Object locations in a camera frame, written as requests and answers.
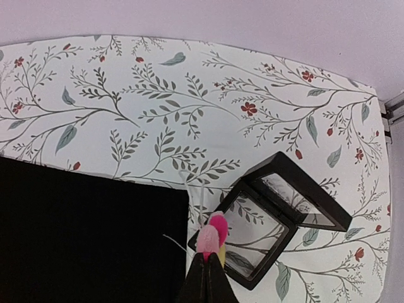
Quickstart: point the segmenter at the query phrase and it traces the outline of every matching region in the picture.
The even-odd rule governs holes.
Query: black open box
[[[238,214],[235,205],[239,205]],[[243,218],[245,210],[250,215]],[[346,232],[352,221],[320,185],[282,152],[248,170],[215,211],[222,211],[229,221],[225,271],[249,290],[265,276],[299,227]],[[247,244],[257,242],[252,241],[254,235],[269,230],[259,238],[267,247],[246,250]],[[194,250],[197,236],[198,232],[188,242]],[[248,243],[232,243],[236,239],[240,242],[240,238]],[[244,250],[250,259],[238,253]]]

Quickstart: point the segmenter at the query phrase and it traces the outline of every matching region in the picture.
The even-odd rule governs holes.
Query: black mat
[[[188,195],[0,158],[0,302],[174,302]]]

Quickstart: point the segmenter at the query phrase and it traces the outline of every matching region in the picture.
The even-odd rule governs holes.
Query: table
[[[278,56],[153,37],[9,45],[0,60],[4,157],[175,188],[183,188],[179,170],[186,169],[195,193],[206,183],[207,218],[247,169],[284,151],[353,222],[346,234],[300,229],[252,292],[230,281],[236,296],[257,303],[379,300],[391,210],[371,87]],[[190,209],[189,236],[199,209]],[[234,211],[260,224],[241,204]],[[252,242],[241,246],[259,247],[259,239]]]

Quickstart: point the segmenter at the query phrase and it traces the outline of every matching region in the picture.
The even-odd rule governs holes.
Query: floral pattern
[[[96,35],[0,49],[1,156],[174,188],[187,170],[191,188],[206,191],[205,205],[190,205],[192,236],[234,180],[284,151],[353,222],[347,233],[300,229],[254,291],[230,281],[240,302],[378,302],[391,207],[372,88],[197,41]],[[231,211],[266,228],[240,201]],[[228,244],[228,258],[250,268],[239,253],[266,253],[278,231],[268,232]]]

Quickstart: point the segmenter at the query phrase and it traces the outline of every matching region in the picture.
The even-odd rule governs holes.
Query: white tablecloth
[[[1,47],[0,84],[5,157],[172,187],[182,187],[178,171],[187,169],[193,187],[207,183],[205,218],[247,169],[286,152],[353,215],[351,229],[300,229],[252,292],[230,281],[236,296],[378,300],[390,209],[372,88],[249,50],[109,35]],[[234,211],[260,224],[242,205]]]

